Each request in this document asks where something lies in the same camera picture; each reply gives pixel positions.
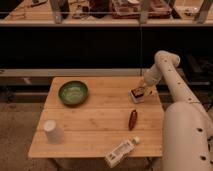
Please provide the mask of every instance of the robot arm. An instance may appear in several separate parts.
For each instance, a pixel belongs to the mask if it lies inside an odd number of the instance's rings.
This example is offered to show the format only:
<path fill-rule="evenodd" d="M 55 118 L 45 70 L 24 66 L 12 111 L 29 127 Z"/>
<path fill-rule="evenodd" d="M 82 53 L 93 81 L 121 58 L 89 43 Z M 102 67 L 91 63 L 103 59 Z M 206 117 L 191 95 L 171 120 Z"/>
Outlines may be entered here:
<path fill-rule="evenodd" d="M 179 63 L 177 55 L 159 51 L 142 85 L 156 85 L 163 76 L 174 100 L 163 123 L 163 171 L 211 171 L 207 139 L 213 135 L 213 123 L 177 73 Z"/>

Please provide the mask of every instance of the white cup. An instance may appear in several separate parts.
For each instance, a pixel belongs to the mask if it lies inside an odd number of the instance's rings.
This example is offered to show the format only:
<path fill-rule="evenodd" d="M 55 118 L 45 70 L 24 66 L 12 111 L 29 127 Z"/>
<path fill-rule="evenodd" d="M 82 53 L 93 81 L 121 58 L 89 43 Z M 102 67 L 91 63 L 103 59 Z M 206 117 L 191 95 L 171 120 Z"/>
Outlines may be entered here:
<path fill-rule="evenodd" d="M 48 142 L 51 144 L 59 144 L 63 142 L 64 133 L 54 120 L 48 120 L 44 123 L 44 131 Z"/>

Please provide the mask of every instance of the table leg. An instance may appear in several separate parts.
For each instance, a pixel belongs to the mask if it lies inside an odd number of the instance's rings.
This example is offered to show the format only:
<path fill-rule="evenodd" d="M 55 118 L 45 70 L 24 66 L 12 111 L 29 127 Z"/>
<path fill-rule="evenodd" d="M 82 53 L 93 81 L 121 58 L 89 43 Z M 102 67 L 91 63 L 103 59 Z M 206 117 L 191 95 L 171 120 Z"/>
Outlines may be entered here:
<path fill-rule="evenodd" d="M 58 164 L 54 158 L 48 158 L 48 160 L 54 165 L 57 171 L 63 171 L 63 168 Z"/>
<path fill-rule="evenodd" d="M 153 166 L 157 162 L 158 158 L 157 157 L 152 157 L 152 158 L 147 157 L 146 159 L 148 161 L 148 164 L 145 166 L 145 170 L 153 171 Z"/>

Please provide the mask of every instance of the bottle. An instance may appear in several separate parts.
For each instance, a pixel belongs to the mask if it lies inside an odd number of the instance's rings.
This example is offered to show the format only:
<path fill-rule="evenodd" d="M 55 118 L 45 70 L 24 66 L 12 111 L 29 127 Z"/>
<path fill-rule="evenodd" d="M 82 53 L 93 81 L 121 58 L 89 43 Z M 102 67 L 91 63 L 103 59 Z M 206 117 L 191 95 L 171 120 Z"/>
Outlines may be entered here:
<path fill-rule="evenodd" d="M 134 137 L 132 140 L 124 140 L 121 144 L 115 147 L 110 153 L 105 156 L 105 160 L 110 168 L 118 165 L 135 146 L 140 142 L 139 137 Z"/>

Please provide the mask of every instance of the green bowl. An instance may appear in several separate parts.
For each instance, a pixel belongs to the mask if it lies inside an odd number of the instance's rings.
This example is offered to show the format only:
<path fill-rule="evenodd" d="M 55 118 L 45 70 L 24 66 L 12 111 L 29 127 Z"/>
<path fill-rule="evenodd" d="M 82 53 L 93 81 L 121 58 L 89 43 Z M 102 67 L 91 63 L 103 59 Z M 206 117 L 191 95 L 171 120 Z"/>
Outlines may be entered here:
<path fill-rule="evenodd" d="M 61 86 L 58 96 L 65 105 L 78 105 L 88 96 L 88 88 L 81 81 L 70 81 Z"/>

